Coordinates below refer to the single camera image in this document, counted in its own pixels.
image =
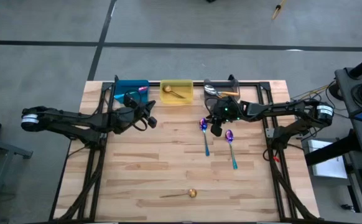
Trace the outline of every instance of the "gold spoon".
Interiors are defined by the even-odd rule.
[[[166,86],[163,87],[163,92],[165,92],[165,93],[171,93],[171,94],[175,95],[175,96],[178,97],[178,98],[185,99],[185,97],[183,97],[183,96],[177,94],[176,92],[172,91],[172,90],[171,90],[171,86],[169,86],[169,85],[166,85]]]
[[[185,194],[178,194],[178,195],[165,195],[165,196],[160,196],[161,198],[163,197],[175,197],[175,196],[181,196],[181,195],[188,195],[191,198],[194,198],[198,195],[198,192],[195,189],[189,189],[187,193]]]

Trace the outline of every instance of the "wooden tabletop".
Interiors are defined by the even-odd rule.
[[[275,103],[290,100],[285,81],[269,82]],[[86,83],[80,112],[94,112],[101,85],[102,82]],[[258,102],[255,87],[241,87],[240,92],[242,100]],[[203,133],[198,127],[198,121],[208,114],[202,87],[194,88],[190,105],[163,104],[158,87],[151,87],[149,99],[156,100],[151,113],[157,120],[155,129],[140,132],[130,128],[121,135],[109,134],[96,221],[279,221],[271,170],[262,158],[266,148],[262,122],[223,125],[224,130],[232,129],[235,136],[233,150],[239,168],[233,170],[230,147],[224,136],[207,132],[211,154],[205,155]],[[286,126],[294,122],[294,117],[282,116],[278,121],[280,126]],[[298,140],[290,143],[300,146]],[[70,152],[82,146],[74,141]],[[311,213],[318,216],[303,152],[288,147],[285,157],[293,190]],[[68,159],[54,217],[64,214],[80,193],[87,158],[88,149],[84,149]],[[197,189],[197,197],[160,198],[182,194],[187,189]],[[289,217],[283,191],[282,198]]]

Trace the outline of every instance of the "blue bin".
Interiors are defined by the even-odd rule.
[[[138,90],[138,88],[148,86],[148,89],[145,93],[141,93],[141,102],[148,102],[148,93],[149,93],[149,81],[148,80],[118,80],[116,82],[116,87],[114,89],[114,98],[120,103],[123,103],[124,94],[129,90]],[[131,95],[136,102],[139,102],[138,93],[132,92]]]

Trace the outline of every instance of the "spoon handle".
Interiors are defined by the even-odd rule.
[[[205,131],[203,132],[203,135],[205,136],[206,156],[210,156],[210,151],[208,150],[206,132]]]
[[[236,164],[235,155],[233,154],[232,145],[230,143],[231,156],[232,156],[232,166],[233,169],[238,169],[238,165]]]
[[[165,196],[160,196],[161,198],[162,197],[175,197],[175,196],[181,196],[181,195],[187,195],[188,193],[185,193],[185,194],[178,194],[178,195],[165,195]]]
[[[174,91],[171,91],[171,93],[172,93],[173,95],[175,95],[176,97],[179,97],[179,98],[181,98],[181,99],[185,99],[185,97],[179,95],[178,93],[176,93],[176,92],[174,92]]]
[[[239,96],[239,93],[227,92],[227,91],[219,92],[219,94],[224,94],[224,95],[227,95],[227,96]]]

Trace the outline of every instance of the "wooden stick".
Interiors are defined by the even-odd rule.
[[[286,3],[286,0],[282,0],[282,2],[276,6],[275,8],[275,12],[272,15],[272,20],[276,19],[276,17],[278,16],[278,14],[281,12],[283,5]]]

